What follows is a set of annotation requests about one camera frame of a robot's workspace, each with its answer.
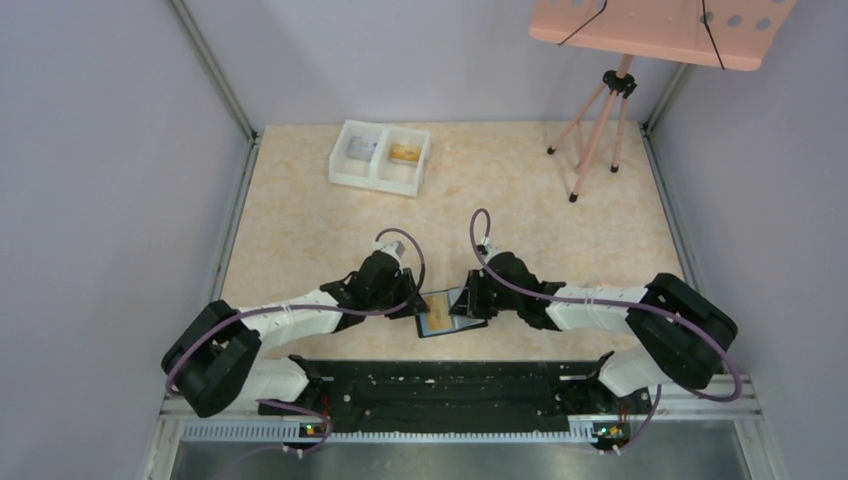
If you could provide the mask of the orange credit card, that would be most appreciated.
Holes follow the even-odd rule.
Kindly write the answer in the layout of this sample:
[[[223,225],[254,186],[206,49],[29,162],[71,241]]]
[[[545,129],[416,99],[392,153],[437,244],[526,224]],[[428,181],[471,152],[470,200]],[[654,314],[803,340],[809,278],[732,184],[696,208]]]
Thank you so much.
[[[446,292],[426,298],[429,312],[427,313],[425,326],[430,333],[441,333],[453,328],[453,320],[450,315],[449,296]]]

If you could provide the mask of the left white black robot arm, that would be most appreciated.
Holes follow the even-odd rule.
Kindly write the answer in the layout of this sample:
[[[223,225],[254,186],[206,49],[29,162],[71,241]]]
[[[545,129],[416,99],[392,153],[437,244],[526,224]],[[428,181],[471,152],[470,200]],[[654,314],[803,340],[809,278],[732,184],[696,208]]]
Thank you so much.
[[[426,311],[420,293],[426,272],[414,275],[395,254],[376,250],[346,277],[288,301],[239,310],[208,303],[161,360],[170,396],[201,417],[240,398],[293,402],[310,379],[294,361],[265,360],[274,348],[357,326],[369,316],[390,319]]]

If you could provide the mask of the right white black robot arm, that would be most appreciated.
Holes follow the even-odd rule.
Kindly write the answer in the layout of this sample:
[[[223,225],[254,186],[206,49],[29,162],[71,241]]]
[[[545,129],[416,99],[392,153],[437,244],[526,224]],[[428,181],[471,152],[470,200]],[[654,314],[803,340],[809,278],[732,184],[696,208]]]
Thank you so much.
[[[450,306],[453,315],[481,320],[506,311],[537,330],[634,336],[635,346],[600,360],[597,379],[617,397],[664,384],[705,397],[738,335],[727,314],[671,273],[639,287],[577,287],[538,279],[509,251],[469,271]]]

